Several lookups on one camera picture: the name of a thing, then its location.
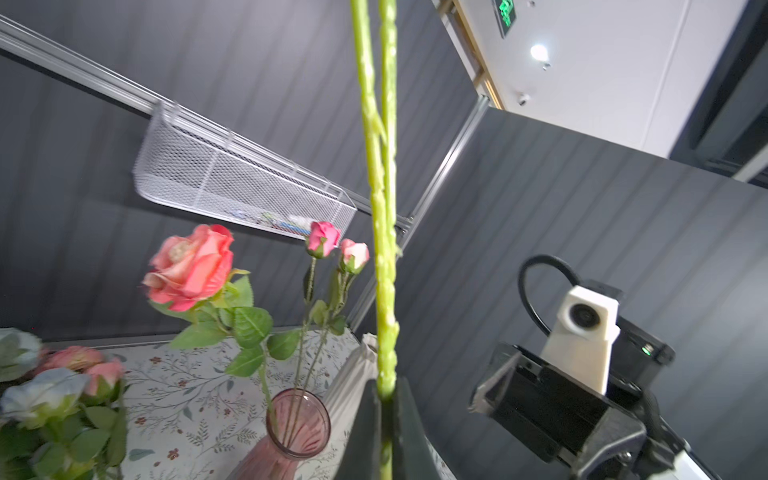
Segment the camera lens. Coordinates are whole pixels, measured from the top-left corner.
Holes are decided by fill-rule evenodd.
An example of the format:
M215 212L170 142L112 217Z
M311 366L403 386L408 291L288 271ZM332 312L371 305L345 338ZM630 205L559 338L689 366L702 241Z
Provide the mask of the camera lens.
M590 329L600 323L600 316L589 305L577 303L571 307L569 312L571 320L581 328Z

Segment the pink rose bud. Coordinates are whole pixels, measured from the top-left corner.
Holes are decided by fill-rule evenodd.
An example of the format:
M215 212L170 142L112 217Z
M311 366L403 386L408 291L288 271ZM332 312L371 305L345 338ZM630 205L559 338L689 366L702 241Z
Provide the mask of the pink rose bud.
M186 312L216 294L232 270L230 244L234 238L221 225L198 225L189 237L169 237L152 258L144 277L149 298L173 302L168 309Z
M368 246L364 243L355 243L349 238L345 238L341 242L340 249L341 265L346 272L357 275L370 259Z
M306 251L315 258L325 258L339 246L341 232L333 223L312 222L312 231L306 238Z
M96 396L98 394L99 379L104 379L110 388L109 393L111 393L114 385L119 379L123 378L124 372L123 364L118 359L94 365L90 369L85 370L85 373L91 376L91 381L85 386L83 392L86 395Z
M70 370L84 370L104 361L101 352L84 346L70 346L60 352L56 352L45 360L36 373L45 370L66 368Z

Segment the white mesh basket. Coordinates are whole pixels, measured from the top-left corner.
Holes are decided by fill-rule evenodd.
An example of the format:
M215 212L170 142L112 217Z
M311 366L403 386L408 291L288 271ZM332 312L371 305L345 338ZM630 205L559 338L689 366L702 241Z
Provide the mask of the white mesh basket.
M182 120L162 102L134 166L147 200L288 237L313 221L342 235L356 212L344 189L229 132L220 137Z

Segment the pink glass vase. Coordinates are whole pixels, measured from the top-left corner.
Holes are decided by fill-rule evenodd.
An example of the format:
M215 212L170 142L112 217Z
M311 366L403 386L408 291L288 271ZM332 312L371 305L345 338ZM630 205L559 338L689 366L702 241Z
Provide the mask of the pink glass vase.
M293 412L289 420L291 400ZM328 444L331 422L326 407L316 396L302 389L288 389L275 395L272 404L278 428L274 428L267 415L266 436L248 452L230 479L293 480L299 462L319 454Z

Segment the floral pattern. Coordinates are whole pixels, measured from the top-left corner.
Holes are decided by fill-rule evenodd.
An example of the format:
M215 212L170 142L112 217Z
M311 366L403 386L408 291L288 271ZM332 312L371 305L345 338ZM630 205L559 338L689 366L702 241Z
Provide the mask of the floral pattern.
M305 351L314 352L318 342L319 333L310 331ZM309 390L322 398L357 346L349 331L329 338ZM224 480L266 435L260 380L223 372L238 351L233 339L205 349L150 345L108 350L126 359L131 384L125 394L130 420L122 465L126 479ZM312 360L305 358L305 373ZM274 395L293 386L296 361L296 356L269 360L267 382ZM299 467L296 480L332 480L348 436L334 435L323 453ZM441 477L455 480L436 452L433 457Z

